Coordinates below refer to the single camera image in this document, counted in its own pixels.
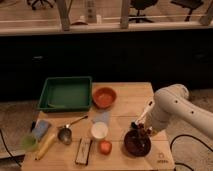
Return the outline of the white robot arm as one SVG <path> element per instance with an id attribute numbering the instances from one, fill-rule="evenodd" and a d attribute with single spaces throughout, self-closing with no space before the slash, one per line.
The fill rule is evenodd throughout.
<path id="1" fill-rule="evenodd" d="M 145 129 L 151 129 L 151 135 L 154 136 L 167 128 L 172 115 L 180 117 L 213 139 L 213 113 L 191 103 L 189 91 L 182 84 L 158 89 L 131 126 L 138 128 L 142 124 Z"/>

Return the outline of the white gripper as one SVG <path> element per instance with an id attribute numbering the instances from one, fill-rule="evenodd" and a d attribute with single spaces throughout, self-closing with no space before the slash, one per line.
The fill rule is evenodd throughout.
<path id="1" fill-rule="evenodd" d="M 138 125 L 142 122 L 143 118 L 152 110 L 153 106 L 154 101 L 153 100 L 149 101 L 146 107 L 144 108 L 142 114 L 136 119 L 136 124 L 135 122 L 131 122 L 131 127 L 133 129 L 138 129 Z M 145 127 L 145 131 L 148 135 L 151 135 L 152 133 L 151 127 Z"/>

